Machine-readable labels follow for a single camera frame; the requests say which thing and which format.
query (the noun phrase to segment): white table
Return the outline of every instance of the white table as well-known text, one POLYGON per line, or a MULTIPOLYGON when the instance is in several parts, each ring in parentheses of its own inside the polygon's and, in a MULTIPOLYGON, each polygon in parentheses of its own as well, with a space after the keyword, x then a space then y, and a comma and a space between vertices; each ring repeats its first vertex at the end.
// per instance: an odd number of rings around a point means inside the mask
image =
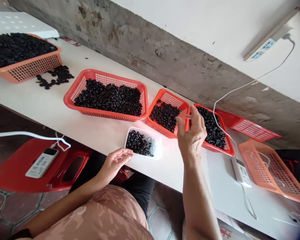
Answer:
MULTIPOLYGON (((75 77, 83 69, 92 68, 143 82, 148 88, 149 105, 162 88, 156 82, 84 46, 76 47, 61 39, 49 40, 61 47, 63 65, 67 65, 75 77)), ((44 74, 43 78, 52 79, 50 74, 44 74)), ((132 126, 154 131, 145 124, 145 120, 131 123, 87 116, 69 109, 63 103, 63 97, 74 79, 69 84, 55 85, 50 90, 39 87, 35 80, 36 78, 21 84, 11 84, 0 79, 0 104, 105 155, 124 146, 127 131, 132 126)), ((238 143, 245 141, 241 134, 231 130, 229 132, 238 143)), ((135 156, 127 165, 182 192, 183 162, 177 140, 162 136, 162 144, 161 160, 150 161, 135 156)), ((288 216, 286 199, 254 185, 246 192, 258 217, 255 220, 245 207, 242 187, 235 180, 229 156, 206 152, 202 148, 201 157, 215 209, 278 240, 291 239, 289 234, 295 235, 300 231, 300 225, 295 224, 288 216)), ((300 204, 291 204, 300 208, 300 204)))

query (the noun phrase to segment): red plastic basket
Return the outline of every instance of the red plastic basket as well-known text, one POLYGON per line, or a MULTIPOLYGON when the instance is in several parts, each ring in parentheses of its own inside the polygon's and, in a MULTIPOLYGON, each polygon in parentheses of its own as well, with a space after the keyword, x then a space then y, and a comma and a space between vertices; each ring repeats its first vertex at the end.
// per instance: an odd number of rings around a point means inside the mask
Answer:
POLYGON ((248 119, 245 119, 243 117, 239 117, 237 115, 224 112, 221 110, 215 110, 215 112, 218 113, 220 116, 222 116, 223 121, 227 127, 232 128, 238 132, 241 132, 258 142, 264 142, 271 138, 281 137, 280 135, 271 132, 270 130, 261 127, 255 124, 254 122, 251 122, 248 119))
MULTIPOLYGON (((207 109, 211 113, 213 112, 209 108, 206 108, 206 107, 202 106, 199 103, 195 103, 194 106, 196 108, 197 107, 205 108, 205 109, 207 109)), ((226 133, 228 133, 227 130, 226 130, 226 126, 225 126, 225 124, 224 124, 224 122, 222 120, 222 117, 218 113, 216 113, 216 112, 215 112, 215 115, 219 117, 219 124, 220 124, 220 126, 225 130, 226 133)), ((233 148, 231 139, 229 138, 229 136, 226 135, 225 138, 224 138, 224 140, 226 142, 226 145, 224 146, 224 150, 221 149, 221 148, 218 148, 218 147, 216 147, 216 146, 214 146, 214 145, 212 145, 210 143, 207 143, 206 141, 203 142, 202 147, 210 150, 211 152, 221 152, 221 153, 225 153, 225 154, 230 155, 230 156, 234 156, 236 154, 236 151, 233 148)))
POLYGON ((258 186, 300 202, 300 183, 274 149, 252 139, 239 144, 238 147, 258 186), (266 155, 270 162, 259 153, 266 155))
MULTIPOLYGON (((28 35, 45 40, 34 34, 28 35)), ((53 68, 62 65, 62 60, 60 56, 61 48, 59 48, 56 45, 54 46, 57 48, 57 50, 54 52, 46 53, 38 57, 30 58, 0 68, 0 77, 11 83, 21 83, 28 80, 29 78, 32 78, 36 75, 40 75, 46 71, 49 71, 53 68)))
POLYGON ((79 74, 77 79, 74 81, 74 83, 67 91, 66 95, 64 96, 63 101, 67 105, 67 107, 74 110, 78 110, 82 114, 97 116, 97 117, 112 118, 112 119, 124 120, 130 122, 135 122, 137 120, 145 119, 149 113, 147 87, 143 83, 128 78, 112 75, 109 73, 101 72, 94 69, 85 69, 79 74), (128 114, 75 106, 74 99, 81 93, 82 90, 86 89, 86 80, 89 78, 100 81, 104 85, 108 85, 109 83, 111 83, 111 84, 115 84, 118 87, 125 85, 127 87, 138 88, 141 93, 140 96, 140 103, 142 104, 141 116, 137 117, 128 114))
POLYGON ((161 106, 161 104, 163 102, 165 102, 167 104, 171 104, 172 106, 177 107, 179 110, 182 111, 179 114, 179 117, 182 118, 186 130, 188 130, 188 127, 189 127, 189 120, 186 118, 186 114, 190 113, 190 105, 183 99, 172 94, 171 92, 169 92, 165 89, 160 89, 150 106, 150 113, 147 116, 147 125, 149 125, 153 129, 155 129, 159 133, 165 135, 167 138, 178 138, 177 137, 178 126, 176 126, 176 128, 174 129, 174 132, 172 133, 168 129, 165 129, 164 127, 160 126, 156 120, 152 121, 149 117, 154 106, 161 106))

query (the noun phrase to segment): hand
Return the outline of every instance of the hand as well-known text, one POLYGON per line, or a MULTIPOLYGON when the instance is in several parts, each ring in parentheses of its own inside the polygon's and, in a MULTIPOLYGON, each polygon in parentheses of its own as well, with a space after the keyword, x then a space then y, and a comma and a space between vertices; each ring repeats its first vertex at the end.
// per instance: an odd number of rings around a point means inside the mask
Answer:
POLYGON ((130 161, 133 151, 127 148, 120 148, 107 156, 99 173, 95 176, 98 182, 104 186, 108 185, 117 175, 120 168, 130 161))
POLYGON ((199 114, 195 106, 190 106, 192 126, 189 131, 185 131, 184 122, 180 117, 176 117, 178 124, 178 145, 183 158, 183 162, 189 158, 200 159, 200 149, 203 141, 207 137, 204 119, 199 114))

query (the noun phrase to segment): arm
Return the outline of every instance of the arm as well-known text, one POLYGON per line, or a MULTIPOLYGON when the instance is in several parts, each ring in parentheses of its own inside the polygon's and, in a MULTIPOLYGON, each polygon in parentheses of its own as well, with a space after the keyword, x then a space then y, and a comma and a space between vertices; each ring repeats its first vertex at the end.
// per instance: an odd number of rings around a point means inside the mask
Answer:
POLYGON ((29 229, 32 237, 49 229, 61 218, 87 203, 96 192, 108 185, 132 156, 132 150, 125 148, 110 153, 94 178, 42 211, 24 229, 29 229))
POLYGON ((186 215, 187 239, 222 239, 211 196, 202 171, 200 149, 207 132, 203 117, 190 107, 192 120, 190 131, 177 117, 178 144, 184 162, 183 204, 186 215))

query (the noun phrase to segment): white wall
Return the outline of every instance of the white wall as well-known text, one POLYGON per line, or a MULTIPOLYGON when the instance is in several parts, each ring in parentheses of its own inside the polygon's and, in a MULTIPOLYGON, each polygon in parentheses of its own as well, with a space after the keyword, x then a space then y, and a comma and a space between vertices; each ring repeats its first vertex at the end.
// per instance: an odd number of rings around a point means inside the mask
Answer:
MULTIPOLYGON (((277 67, 292 45, 281 39, 254 62, 244 62, 243 57, 299 3, 298 0, 112 1, 254 79, 277 67)), ((296 42, 293 53, 282 67, 259 81, 300 102, 300 12, 289 25, 295 28, 291 30, 291 38, 296 42)))

